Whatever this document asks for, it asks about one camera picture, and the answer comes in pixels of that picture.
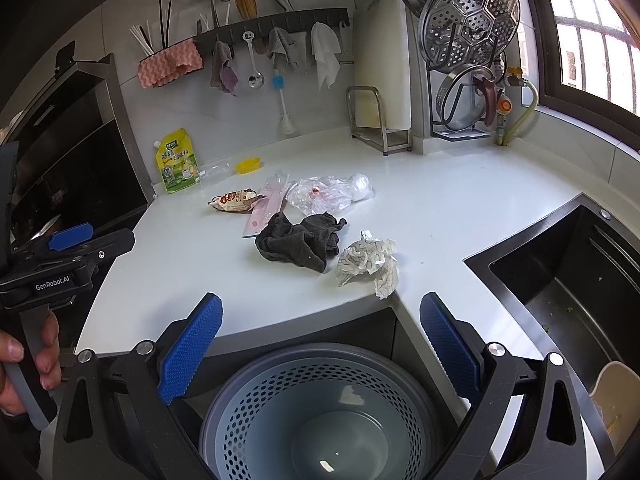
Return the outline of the person's left hand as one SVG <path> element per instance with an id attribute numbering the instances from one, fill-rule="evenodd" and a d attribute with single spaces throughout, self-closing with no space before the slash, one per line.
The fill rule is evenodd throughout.
<path id="1" fill-rule="evenodd" d="M 18 416 L 26 413 L 26 408 L 18 397 L 14 383 L 6 372 L 8 364 L 21 363 L 25 358 L 32 358 L 38 370 L 41 387 L 47 391 L 58 388 L 62 379 L 59 333 L 58 319 L 51 310 L 47 310 L 47 317 L 44 319 L 40 330 L 42 347 L 33 356 L 29 348 L 24 348 L 14 336 L 2 330 L 0 400 L 1 411 L 4 414 Z"/>

